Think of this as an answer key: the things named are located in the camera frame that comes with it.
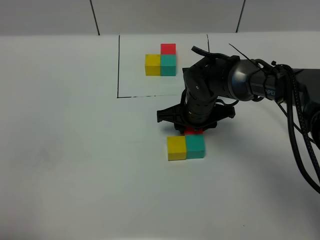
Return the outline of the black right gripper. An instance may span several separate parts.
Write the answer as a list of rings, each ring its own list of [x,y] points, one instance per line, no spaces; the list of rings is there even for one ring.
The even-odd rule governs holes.
[[[156,112],[157,122],[174,124],[175,130],[184,132],[187,129],[208,130],[214,129],[218,121],[234,118],[235,108],[217,104],[217,97],[213,96],[201,101],[192,96],[190,90],[185,89],[179,104]]]

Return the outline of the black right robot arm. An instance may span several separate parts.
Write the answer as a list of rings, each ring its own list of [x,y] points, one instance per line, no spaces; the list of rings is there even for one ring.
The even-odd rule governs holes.
[[[240,59],[210,53],[198,47],[192,51],[203,58],[183,68],[184,90],[179,104],[157,111],[157,121],[174,124],[184,133],[186,128],[212,129],[217,122],[235,116],[234,104],[219,104],[218,98],[258,101],[260,97],[277,103],[287,102],[285,72],[261,59]]]

